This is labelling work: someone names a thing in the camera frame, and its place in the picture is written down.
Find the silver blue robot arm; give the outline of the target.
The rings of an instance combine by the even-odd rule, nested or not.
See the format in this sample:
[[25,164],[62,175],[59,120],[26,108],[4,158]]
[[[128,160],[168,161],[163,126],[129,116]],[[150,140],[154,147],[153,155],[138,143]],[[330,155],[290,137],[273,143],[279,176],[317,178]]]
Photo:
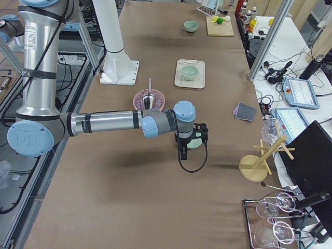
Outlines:
[[20,1],[25,21],[23,102],[7,141],[17,153],[38,157],[64,138],[81,133],[142,129],[145,137],[174,132],[178,156],[187,158],[187,145],[194,139],[208,141],[205,124],[195,123],[196,110],[179,101],[163,112],[155,108],[101,113],[62,113],[56,108],[59,34],[67,25],[80,23],[78,1]]

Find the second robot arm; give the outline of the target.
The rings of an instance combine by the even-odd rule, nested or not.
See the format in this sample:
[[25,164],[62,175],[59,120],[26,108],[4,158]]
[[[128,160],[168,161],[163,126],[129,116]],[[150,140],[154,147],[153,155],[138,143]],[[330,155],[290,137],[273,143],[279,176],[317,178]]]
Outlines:
[[24,34],[24,26],[19,18],[14,14],[1,16],[1,39],[8,43],[14,37],[20,37]]

